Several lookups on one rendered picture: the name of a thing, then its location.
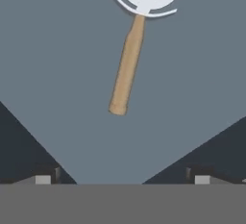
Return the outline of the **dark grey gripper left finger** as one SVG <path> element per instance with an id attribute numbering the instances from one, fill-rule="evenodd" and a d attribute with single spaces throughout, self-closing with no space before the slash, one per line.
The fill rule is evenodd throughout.
<path id="1" fill-rule="evenodd" d="M 53 185 L 60 181 L 61 167 L 53 164 L 37 164 L 29 171 L 11 180 L 12 184 Z"/>

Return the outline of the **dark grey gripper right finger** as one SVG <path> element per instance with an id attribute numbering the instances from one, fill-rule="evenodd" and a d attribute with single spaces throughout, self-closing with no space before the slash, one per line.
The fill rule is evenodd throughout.
<path id="1" fill-rule="evenodd" d="M 185 180 L 193 185 L 243 185 L 244 179 L 216 172 L 212 167 L 197 165 L 188 166 L 185 170 Z"/>

